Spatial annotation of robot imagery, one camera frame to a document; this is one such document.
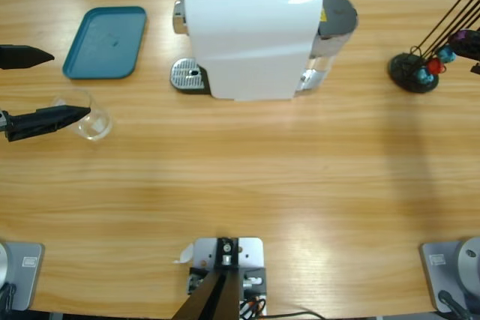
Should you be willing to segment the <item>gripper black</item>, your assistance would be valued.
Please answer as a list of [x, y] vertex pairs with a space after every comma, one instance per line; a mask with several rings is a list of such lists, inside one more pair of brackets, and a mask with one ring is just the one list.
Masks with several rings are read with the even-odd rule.
[[[460, 57], [479, 61], [479, 31], [462, 29], [459, 31], [459, 42], [452, 44], [453, 52]], [[480, 74], [480, 65], [476, 64], [470, 70], [472, 73]]]
[[[1, 45], [2, 70], [26, 69], [54, 59], [52, 54], [33, 46]], [[41, 136], [68, 127], [90, 112], [90, 107], [71, 105], [51, 106], [22, 115], [0, 110], [0, 132], [5, 133], [9, 142]]]

